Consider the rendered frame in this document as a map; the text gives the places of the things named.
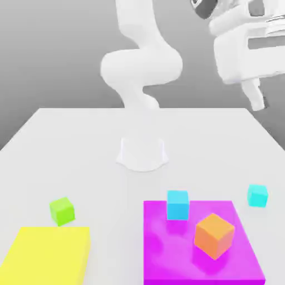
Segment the small green cube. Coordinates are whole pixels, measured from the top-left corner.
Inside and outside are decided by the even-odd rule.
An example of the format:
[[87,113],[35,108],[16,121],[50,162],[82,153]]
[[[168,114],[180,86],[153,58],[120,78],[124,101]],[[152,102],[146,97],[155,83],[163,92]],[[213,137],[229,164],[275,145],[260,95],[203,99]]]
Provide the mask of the small green cube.
[[75,220],[75,209],[67,197],[50,202],[51,217],[60,227]]

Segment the large yellow box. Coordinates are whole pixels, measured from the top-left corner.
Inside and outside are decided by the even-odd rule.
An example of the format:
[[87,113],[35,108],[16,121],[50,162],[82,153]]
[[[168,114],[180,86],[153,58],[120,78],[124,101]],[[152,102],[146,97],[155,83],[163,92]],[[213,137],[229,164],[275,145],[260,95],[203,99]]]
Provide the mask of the large yellow box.
[[22,227],[0,266],[0,285],[83,285],[88,227]]

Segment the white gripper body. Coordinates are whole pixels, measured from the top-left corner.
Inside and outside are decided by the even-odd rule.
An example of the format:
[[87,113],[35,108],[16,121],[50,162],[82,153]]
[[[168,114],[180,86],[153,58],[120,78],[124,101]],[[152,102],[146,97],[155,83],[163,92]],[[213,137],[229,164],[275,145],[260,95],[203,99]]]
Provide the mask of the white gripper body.
[[214,40],[218,74],[226,84],[285,73],[285,28],[247,23]]

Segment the small cyan cube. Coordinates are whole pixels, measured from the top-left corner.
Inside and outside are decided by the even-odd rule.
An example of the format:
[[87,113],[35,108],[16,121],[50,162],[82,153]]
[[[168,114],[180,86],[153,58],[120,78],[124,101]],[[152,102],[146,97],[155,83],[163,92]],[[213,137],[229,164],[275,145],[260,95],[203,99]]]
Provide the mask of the small cyan cube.
[[250,184],[247,192],[248,205],[265,208],[268,200],[268,190],[265,185]]

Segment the small orange cube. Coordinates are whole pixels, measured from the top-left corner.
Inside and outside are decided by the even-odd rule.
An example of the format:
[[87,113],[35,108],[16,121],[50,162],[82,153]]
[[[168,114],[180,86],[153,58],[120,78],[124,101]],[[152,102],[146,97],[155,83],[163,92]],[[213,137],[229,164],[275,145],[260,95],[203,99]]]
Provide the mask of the small orange cube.
[[234,232],[234,225],[211,213],[196,225],[194,245],[217,260],[232,246]]

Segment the large magenta box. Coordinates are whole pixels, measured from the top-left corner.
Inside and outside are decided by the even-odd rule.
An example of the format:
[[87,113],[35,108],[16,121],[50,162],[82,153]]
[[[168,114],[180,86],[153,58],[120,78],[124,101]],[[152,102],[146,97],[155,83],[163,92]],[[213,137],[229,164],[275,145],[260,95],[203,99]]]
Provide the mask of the large magenta box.
[[[196,224],[211,213],[235,227],[232,246],[217,260],[194,245]],[[144,202],[144,285],[264,285],[265,282],[232,201],[192,200],[188,220],[167,220],[164,200]]]

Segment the small blue cube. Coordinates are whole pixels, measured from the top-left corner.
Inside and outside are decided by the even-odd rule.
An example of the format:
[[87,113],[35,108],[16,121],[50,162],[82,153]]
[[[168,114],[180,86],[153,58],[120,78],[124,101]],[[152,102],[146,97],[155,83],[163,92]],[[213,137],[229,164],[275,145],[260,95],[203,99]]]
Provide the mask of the small blue cube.
[[189,219],[189,197],[186,190],[169,190],[167,192],[167,220]]

